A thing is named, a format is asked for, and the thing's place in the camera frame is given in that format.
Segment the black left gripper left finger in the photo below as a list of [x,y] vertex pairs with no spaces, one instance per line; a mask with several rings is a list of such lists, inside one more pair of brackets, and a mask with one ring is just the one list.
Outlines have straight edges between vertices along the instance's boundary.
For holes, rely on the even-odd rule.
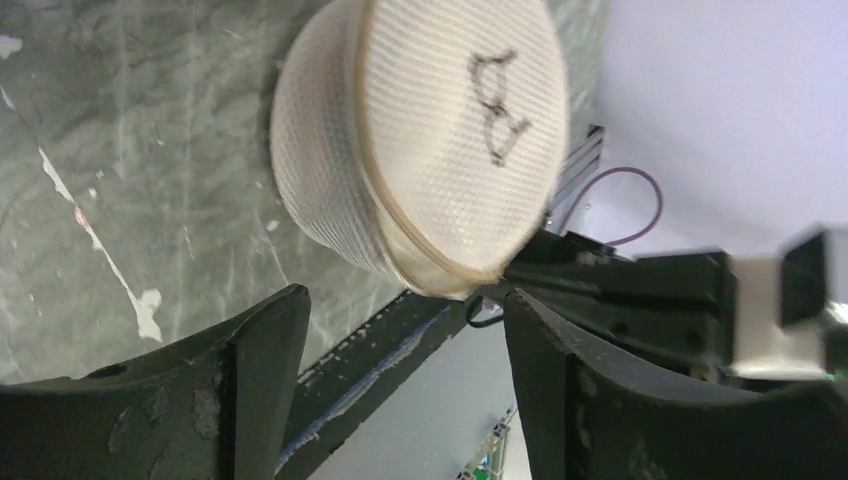
[[5,479],[271,479],[310,315],[291,285],[164,348],[1,390]]

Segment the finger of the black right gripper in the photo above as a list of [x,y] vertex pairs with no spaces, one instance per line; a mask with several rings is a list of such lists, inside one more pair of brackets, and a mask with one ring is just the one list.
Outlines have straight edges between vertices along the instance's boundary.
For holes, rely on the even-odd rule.
[[575,232],[538,231],[476,311],[520,288],[561,317],[670,368],[726,371],[733,359],[736,278],[722,251],[628,260]]

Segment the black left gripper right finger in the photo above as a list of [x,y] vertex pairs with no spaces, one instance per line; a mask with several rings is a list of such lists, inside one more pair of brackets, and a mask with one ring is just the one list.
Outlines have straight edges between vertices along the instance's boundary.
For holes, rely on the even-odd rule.
[[767,393],[661,368],[514,290],[512,379],[536,479],[843,479],[847,384]]

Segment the round white mesh pouch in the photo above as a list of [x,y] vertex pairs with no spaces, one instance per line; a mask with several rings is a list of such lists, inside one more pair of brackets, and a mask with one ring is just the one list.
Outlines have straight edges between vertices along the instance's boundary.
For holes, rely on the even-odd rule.
[[282,202],[348,263],[462,300],[542,222],[567,156],[567,79],[543,1],[332,1],[276,83]]

